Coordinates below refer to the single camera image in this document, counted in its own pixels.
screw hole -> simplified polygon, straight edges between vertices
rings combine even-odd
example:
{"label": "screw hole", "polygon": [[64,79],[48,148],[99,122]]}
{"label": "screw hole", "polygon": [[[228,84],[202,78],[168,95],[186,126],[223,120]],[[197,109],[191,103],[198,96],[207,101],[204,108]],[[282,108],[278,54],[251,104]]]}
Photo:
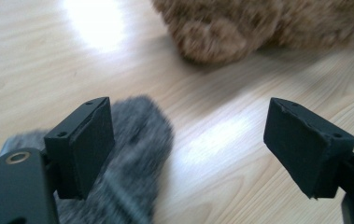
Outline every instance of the screw hole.
{"label": "screw hole", "polygon": [[334,136],[334,137],[337,137],[337,138],[341,138],[341,137],[342,137],[342,134],[340,134],[340,133],[334,133],[333,136]]}
{"label": "screw hole", "polygon": [[66,136],[67,133],[66,132],[60,132],[57,134],[58,137],[63,137],[63,136]]}
{"label": "screw hole", "polygon": [[17,152],[14,153],[13,155],[7,157],[6,163],[7,164],[16,164],[22,161],[25,161],[28,159],[28,157],[31,155],[29,152]]}

black bracket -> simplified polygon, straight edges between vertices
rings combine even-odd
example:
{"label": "black bracket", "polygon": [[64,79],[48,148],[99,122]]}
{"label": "black bracket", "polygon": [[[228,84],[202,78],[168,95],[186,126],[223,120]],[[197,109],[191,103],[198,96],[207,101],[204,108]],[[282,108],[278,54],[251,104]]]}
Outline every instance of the black bracket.
{"label": "black bracket", "polygon": [[264,143],[309,198],[333,198],[338,187],[345,223],[354,223],[354,136],[307,108],[272,98]]}
{"label": "black bracket", "polygon": [[81,105],[45,136],[44,150],[0,157],[0,223],[59,223],[53,192],[86,199],[114,147],[109,98]]}

brown fur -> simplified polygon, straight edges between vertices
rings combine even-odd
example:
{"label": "brown fur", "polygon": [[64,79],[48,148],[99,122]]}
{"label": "brown fur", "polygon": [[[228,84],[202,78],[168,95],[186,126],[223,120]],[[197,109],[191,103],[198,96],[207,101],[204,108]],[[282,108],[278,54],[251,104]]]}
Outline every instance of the brown fur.
{"label": "brown fur", "polygon": [[180,53],[200,63],[241,59],[266,43],[354,45],[354,0],[152,0]]}

gray knitted fabric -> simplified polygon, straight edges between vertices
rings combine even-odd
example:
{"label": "gray knitted fabric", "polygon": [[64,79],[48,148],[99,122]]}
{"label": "gray knitted fabric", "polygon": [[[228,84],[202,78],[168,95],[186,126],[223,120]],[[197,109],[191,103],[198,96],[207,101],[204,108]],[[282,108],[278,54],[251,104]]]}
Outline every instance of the gray knitted fabric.
{"label": "gray knitted fabric", "polygon": [[[60,200],[61,223],[152,223],[157,178],[173,144],[171,124],[148,97],[112,106],[115,148],[86,201]],[[48,131],[9,138],[1,155],[22,147],[44,148]]]}

